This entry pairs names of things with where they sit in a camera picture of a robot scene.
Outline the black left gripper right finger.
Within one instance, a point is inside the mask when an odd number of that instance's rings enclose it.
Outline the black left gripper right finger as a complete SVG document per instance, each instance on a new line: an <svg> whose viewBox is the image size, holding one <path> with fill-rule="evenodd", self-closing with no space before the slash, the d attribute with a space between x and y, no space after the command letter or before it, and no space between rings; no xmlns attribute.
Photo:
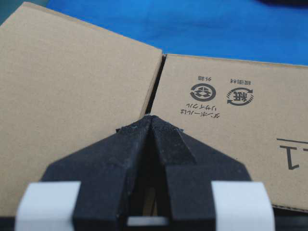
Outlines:
<svg viewBox="0 0 308 231"><path fill-rule="evenodd" d="M245 165L157 116L151 129L166 175L172 222L213 223L211 182L250 181Z"/></svg>

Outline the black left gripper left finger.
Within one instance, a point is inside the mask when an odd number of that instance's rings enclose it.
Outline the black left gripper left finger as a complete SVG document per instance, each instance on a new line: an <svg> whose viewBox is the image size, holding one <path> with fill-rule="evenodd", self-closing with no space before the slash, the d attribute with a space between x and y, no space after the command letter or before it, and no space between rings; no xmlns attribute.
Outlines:
<svg viewBox="0 0 308 231"><path fill-rule="evenodd" d="M73 212L76 231L121 231L130 210L152 118L51 163L42 181L80 181Z"/></svg>

